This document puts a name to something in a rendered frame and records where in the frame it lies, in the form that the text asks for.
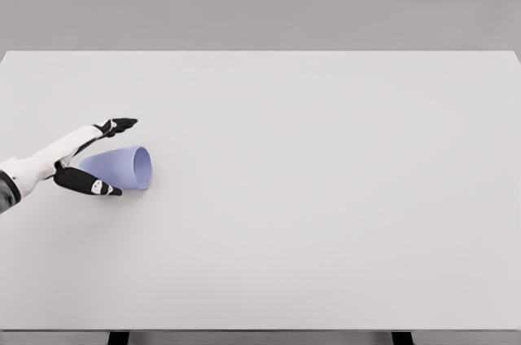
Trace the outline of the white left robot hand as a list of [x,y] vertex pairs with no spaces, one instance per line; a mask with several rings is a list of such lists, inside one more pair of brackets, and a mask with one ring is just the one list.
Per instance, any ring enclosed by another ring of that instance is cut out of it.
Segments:
[[43,179],[52,178],[57,186],[91,196],[116,196],[123,192],[94,175],[70,166],[70,161],[88,146],[104,138],[113,138],[133,128],[135,118],[111,118],[99,124],[86,125],[52,142],[35,156],[50,167]]

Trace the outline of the lavender plastic cup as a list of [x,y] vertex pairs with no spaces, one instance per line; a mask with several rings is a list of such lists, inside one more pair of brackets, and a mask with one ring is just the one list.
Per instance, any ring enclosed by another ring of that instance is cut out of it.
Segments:
[[151,185],[151,155],[144,146],[130,146],[91,155],[80,169],[122,190],[146,190]]

